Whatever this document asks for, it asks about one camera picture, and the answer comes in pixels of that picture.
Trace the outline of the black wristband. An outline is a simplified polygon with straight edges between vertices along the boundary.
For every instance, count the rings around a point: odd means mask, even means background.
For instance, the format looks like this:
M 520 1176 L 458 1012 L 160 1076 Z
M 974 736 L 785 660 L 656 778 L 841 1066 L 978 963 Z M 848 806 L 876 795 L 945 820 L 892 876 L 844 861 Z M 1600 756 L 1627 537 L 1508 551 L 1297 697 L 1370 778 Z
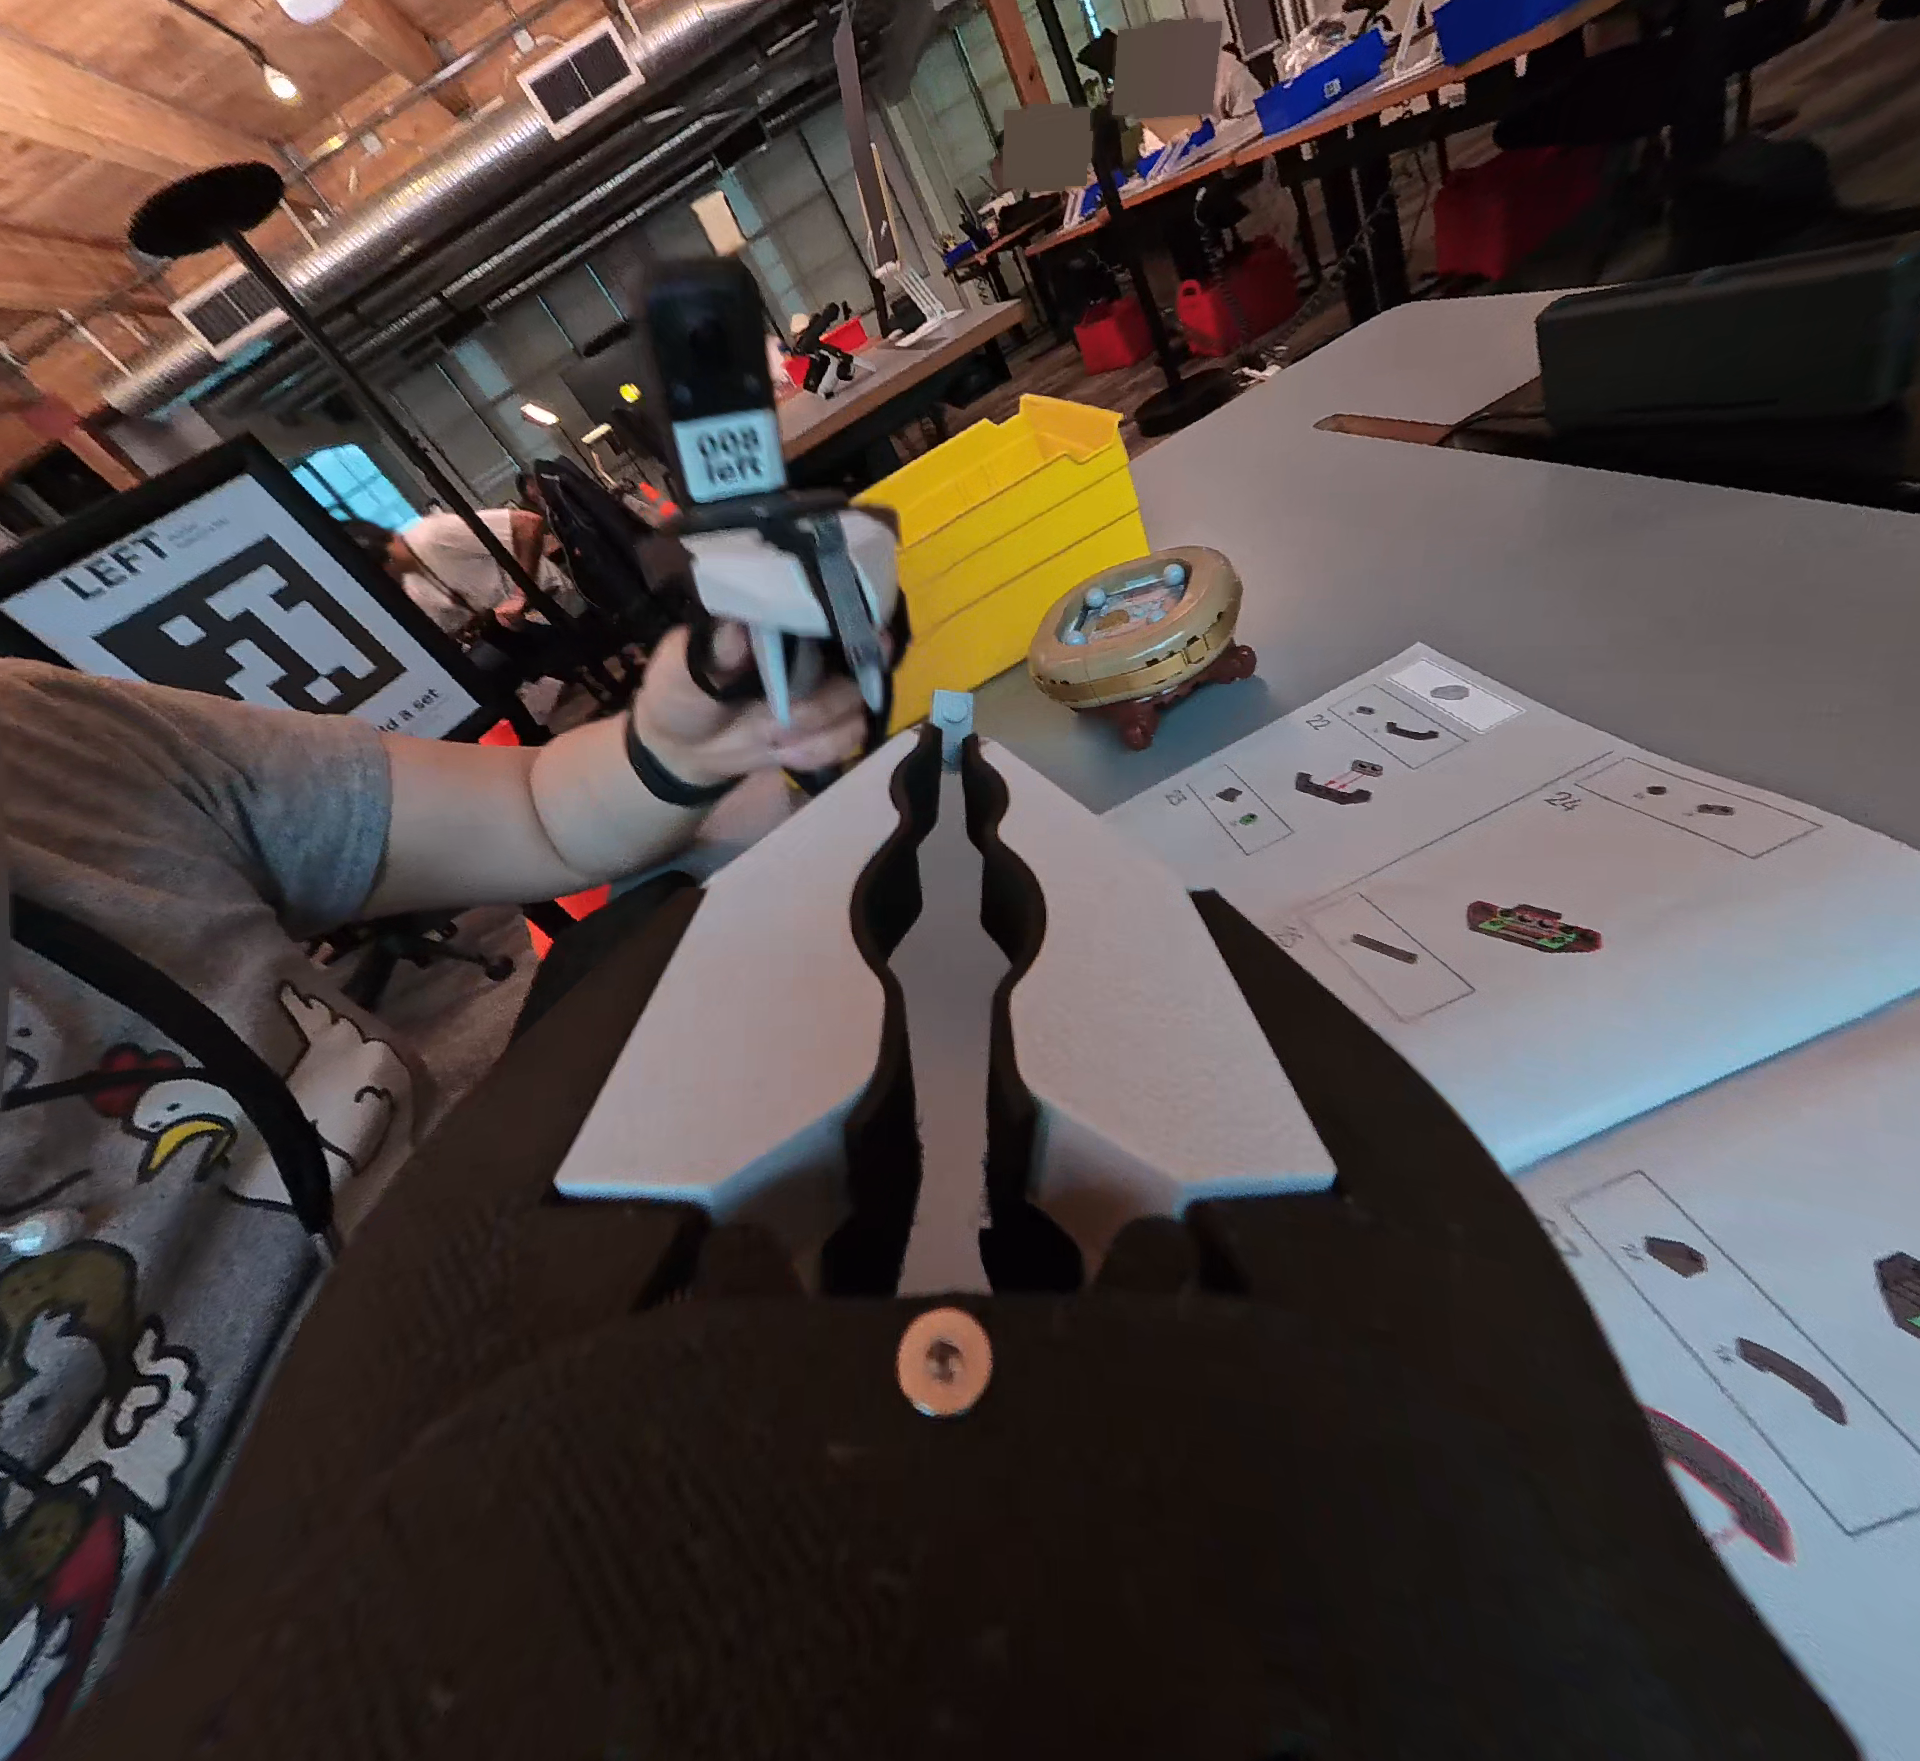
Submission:
M 734 793 L 744 777 L 733 777 L 717 784 L 696 784 L 672 772 L 659 755 L 641 739 L 635 710 L 630 709 L 622 723 L 622 745 L 627 765 L 637 783 L 659 803 L 679 810 L 707 810 Z

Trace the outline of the black round-top floor pole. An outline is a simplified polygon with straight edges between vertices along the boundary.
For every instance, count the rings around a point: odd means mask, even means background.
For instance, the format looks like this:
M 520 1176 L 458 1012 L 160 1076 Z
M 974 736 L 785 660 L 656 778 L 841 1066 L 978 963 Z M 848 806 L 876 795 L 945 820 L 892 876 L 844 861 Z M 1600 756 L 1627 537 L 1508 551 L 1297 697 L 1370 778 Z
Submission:
M 282 206 L 282 178 L 268 164 L 224 164 L 151 194 L 133 213 L 130 245 L 154 261 L 184 261 L 196 255 L 228 248 L 233 259 L 267 289 L 276 308 L 311 345 L 318 360 L 336 375 L 344 392 L 363 413 L 388 436 L 400 454 L 414 466 L 422 482 L 431 488 L 444 509 L 467 526 L 476 542 L 486 549 L 501 572 L 527 597 L 554 631 L 578 633 L 569 612 L 541 585 L 532 564 L 505 544 L 467 501 L 461 485 L 436 452 L 427 450 L 350 365 L 349 358 L 331 342 L 317 315 L 301 300 L 282 274 L 252 245 L 252 230 L 261 229 Z

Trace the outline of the person's left forearm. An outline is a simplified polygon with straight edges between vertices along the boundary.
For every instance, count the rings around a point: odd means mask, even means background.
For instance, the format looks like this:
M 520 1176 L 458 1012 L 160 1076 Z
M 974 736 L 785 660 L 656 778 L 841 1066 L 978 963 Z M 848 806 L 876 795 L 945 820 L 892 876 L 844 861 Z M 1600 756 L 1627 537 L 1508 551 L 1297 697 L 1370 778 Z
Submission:
M 645 786 L 613 719 L 541 746 L 386 739 L 375 765 L 366 852 L 322 858 L 311 899 L 289 907 L 301 935 L 557 901 L 678 855 L 703 820 Z

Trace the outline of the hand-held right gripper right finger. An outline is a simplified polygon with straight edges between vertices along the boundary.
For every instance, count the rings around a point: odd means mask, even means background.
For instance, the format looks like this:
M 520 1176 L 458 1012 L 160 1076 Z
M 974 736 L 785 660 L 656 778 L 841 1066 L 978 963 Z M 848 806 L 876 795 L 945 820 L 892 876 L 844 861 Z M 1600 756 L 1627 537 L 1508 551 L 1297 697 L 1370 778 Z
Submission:
M 1071 1294 L 1201 1203 L 1323 1194 L 1331 1152 L 1187 887 L 995 741 L 963 750 L 988 1012 L 980 1263 Z

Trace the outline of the metal air duct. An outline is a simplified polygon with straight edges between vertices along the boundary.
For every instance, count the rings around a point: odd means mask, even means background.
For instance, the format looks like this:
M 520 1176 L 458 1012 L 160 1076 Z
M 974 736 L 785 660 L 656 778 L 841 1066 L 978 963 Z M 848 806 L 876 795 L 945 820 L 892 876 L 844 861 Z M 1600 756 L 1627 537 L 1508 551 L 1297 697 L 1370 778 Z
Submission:
M 613 20 L 630 41 L 645 84 L 552 141 L 513 75 L 501 99 L 394 184 L 344 212 L 306 247 L 271 256 L 301 300 L 322 304 L 359 294 L 406 261 L 473 235 L 513 197 L 589 158 L 641 113 L 679 105 L 697 77 L 733 57 L 758 29 L 775 26 L 805 0 L 650 0 L 633 20 Z

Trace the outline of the grey desk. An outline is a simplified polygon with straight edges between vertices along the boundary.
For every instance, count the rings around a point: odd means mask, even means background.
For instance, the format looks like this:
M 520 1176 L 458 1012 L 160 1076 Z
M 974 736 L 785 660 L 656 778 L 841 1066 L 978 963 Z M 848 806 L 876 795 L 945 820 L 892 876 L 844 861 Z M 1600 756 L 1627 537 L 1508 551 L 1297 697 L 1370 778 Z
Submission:
M 1119 806 L 1426 650 L 1917 853 L 1913 515 L 1331 427 L 1340 413 L 1443 421 L 1514 388 L 1543 304 L 1366 325 L 1144 458 L 1147 533 L 1243 566 L 1260 691 L 1205 697 L 1129 755 L 1007 675 L 978 697 L 982 733 L 1079 800 Z M 1862 1587 L 1846 1565 L 1729 1554 L 1685 1502 L 1748 1596 L 1812 1641 L 1867 1641 L 1917 1602 L 1917 1580 Z

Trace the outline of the black under-desk box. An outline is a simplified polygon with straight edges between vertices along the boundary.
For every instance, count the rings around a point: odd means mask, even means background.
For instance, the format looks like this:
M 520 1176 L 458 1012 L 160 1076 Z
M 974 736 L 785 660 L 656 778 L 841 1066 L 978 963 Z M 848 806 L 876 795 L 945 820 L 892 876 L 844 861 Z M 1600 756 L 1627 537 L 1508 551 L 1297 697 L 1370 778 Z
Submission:
M 1553 430 L 1858 419 L 1917 371 L 1918 241 L 1563 294 L 1537 318 Z

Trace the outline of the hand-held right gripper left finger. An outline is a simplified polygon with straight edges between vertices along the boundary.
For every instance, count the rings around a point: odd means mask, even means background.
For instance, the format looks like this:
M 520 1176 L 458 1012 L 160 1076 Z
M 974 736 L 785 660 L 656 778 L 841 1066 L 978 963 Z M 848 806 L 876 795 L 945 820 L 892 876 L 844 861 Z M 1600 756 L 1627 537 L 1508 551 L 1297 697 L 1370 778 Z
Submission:
M 557 1193 L 696 1206 L 824 1294 L 897 1294 L 924 1156 L 894 958 L 938 817 L 924 727 L 703 885 Z

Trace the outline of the black floor stand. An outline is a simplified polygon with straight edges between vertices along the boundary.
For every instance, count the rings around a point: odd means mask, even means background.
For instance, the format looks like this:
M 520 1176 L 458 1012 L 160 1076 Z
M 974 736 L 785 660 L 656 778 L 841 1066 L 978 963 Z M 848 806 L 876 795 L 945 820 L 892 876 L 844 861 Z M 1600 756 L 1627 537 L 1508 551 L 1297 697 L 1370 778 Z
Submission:
M 1093 180 L 1099 185 L 1101 204 L 1108 216 L 1103 232 L 1109 236 L 1118 261 L 1122 261 L 1134 282 L 1134 290 L 1154 347 L 1154 360 L 1161 371 L 1159 388 L 1140 403 L 1134 421 L 1140 433 L 1146 437 L 1169 437 L 1180 430 L 1191 427 L 1224 403 L 1233 401 L 1241 390 L 1241 382 L 1235 375 L 1222 373 L 1218 370 L 1191 375 L 1183 373 L 1186 353 L 1178 351 L 1171 342 L 1164 308 L 1159 306 L 1150 284 L 1147 269 L 1141 256 L 1137 235 L 1140 227 L 1122 202 L 1122 189 L 1114 170 L 1114 161 L 1122 151 L 1114 111 L 1109 105 L 1089 105 L 1081 70 L 1068 49 L 1064 20 L 1057 2 L 1035 2 L 1046 42 L 1055 55 L 1055 62 L 1064 82 L 1068 117 L 1078 117 L 1085 124 L 1084 132 L 1089 138 L 1088 145 Z

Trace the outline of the black framed marker sign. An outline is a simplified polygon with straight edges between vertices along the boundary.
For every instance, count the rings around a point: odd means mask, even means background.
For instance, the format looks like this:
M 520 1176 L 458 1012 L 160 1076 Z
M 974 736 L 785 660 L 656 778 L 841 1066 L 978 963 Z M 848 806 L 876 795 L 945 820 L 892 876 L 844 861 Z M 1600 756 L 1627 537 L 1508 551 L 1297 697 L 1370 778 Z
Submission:
M 243 436 L 23 540 L 5 656 L 391 736 L 479 741 L 505 704 L 296 479 Z

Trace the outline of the grey wood-edged table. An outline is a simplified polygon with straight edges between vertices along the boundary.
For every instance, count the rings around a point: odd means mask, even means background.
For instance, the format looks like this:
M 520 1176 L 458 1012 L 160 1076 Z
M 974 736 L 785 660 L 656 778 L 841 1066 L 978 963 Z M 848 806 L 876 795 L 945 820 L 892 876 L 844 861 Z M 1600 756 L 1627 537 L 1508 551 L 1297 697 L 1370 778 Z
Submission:
M 1030 318 L 1027 300 L 997 302 L 934 325 L 914 345 L 882 342 L 857 353 L 861 373 L 831 396 L 781 401 L 781 452 L 795 475 L 861 470 L 894 436 L 945 407 L 964 407 L 1012 380 L 1007 338 Z

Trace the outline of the white air vent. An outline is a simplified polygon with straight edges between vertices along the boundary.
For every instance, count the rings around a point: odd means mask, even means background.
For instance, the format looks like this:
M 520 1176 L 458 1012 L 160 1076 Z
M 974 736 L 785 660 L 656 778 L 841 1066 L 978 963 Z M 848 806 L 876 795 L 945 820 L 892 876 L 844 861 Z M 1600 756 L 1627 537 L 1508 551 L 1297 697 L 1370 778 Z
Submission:
M 170 313 L 207 358 L 228 361 L 286 322 L 275 289 L 237 263 L 170 304 Z
M 552 141 L 577 133 L 645 84 L 630 41 L 612 18 L 522 61 L 514 79 Z

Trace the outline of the tan brick model pot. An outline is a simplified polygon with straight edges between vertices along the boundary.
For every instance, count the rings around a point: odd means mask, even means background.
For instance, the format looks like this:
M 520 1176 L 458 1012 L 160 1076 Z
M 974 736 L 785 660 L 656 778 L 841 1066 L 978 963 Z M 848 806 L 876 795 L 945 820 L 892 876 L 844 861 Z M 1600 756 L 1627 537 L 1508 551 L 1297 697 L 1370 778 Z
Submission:
M 1144 750 L 1168 709 L 1255 675 L 1241 609 L 1243 580 L 1218 549 L 1151 551 L 1062 595 L 1032 635 L 1027 673 L 1051 702 Z

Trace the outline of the yellow plastic bin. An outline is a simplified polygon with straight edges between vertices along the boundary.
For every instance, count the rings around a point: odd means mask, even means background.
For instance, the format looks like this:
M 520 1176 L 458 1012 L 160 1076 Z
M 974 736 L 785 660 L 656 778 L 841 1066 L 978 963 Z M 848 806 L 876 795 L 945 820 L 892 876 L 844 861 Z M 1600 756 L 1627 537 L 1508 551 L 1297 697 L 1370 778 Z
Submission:
M 911 639 L 896 665 L 889 733 L 928 719 L 940 689 L 971 695 L 1020 670 L 1046 614 L 1108 564 L 1147 551 L 1122 416 L 1024 396 L 854 499 L 900 522 Z

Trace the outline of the instruction booklet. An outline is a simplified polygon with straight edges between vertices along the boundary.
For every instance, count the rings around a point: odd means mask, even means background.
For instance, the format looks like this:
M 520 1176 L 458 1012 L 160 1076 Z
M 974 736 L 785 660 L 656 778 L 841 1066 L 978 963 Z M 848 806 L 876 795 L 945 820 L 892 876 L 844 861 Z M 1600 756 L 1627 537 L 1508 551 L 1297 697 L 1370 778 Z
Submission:
M 1917 853 L 1426 650 L 1108 813 L 1529 1200 L 1729 1554 L 1917 1575 Z

